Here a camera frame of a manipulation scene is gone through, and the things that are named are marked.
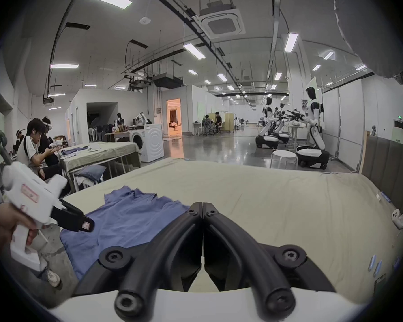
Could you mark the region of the person's left hand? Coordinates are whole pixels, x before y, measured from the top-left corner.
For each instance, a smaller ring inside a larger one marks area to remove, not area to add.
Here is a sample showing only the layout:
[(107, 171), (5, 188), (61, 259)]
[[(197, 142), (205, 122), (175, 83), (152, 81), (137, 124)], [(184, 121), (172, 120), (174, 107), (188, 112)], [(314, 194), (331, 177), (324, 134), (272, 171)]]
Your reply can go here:
[(11, 203), (0, 204), (0, 252), (11, 242), (12, 235), (18, 225), (28, 228), (26, 245), (30, 246), (37, 236), (38, 229), (34, 220), (21, 212)]

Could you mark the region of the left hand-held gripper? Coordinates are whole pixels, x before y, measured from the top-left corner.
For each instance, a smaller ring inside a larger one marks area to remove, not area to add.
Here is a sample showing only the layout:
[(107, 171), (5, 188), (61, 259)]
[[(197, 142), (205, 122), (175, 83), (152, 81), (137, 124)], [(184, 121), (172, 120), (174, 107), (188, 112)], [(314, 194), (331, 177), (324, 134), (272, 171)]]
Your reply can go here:
[[(2, 181), (7, 200), (29, 216), (36, 229), (55, 224), (73, 232), (94, 230), (95, 222), (82, 210), (59, 200), (67, 184), (62, 175), (54, 175), (45, 182), (25, 164), (13, 162), (4, 167)], [(46, 261), (40, 258), (36, 249), (27, 245), (29, 230), (30, 227), (17, 225), (10, 242), (11, 257), (33, 271), (44, 271)]]

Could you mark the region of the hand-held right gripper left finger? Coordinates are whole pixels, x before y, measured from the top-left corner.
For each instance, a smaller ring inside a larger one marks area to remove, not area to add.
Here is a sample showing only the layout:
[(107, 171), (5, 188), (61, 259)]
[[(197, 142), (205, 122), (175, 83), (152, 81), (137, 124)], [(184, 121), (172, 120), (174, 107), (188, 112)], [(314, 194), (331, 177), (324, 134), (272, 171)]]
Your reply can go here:
[(100, 253), (72, 297), (118, 291), (113, 309), (121, 319), (152, 319), (159, 289), (188, 292), (201, 270), (203, 203), (165, 226), (150, 242)]

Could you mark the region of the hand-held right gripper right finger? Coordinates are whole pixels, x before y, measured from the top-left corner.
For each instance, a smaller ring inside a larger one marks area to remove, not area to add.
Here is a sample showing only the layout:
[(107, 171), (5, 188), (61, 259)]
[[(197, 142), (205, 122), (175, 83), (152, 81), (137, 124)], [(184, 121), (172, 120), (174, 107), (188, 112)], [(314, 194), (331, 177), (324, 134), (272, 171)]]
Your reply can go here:
[(336, 293), (303, 248), (259, 243), (211, 203), (204, 203), (204, 264), (220, 292), (251, 288), (261, 319), (288, 317), (297, 303), (292, 288)]

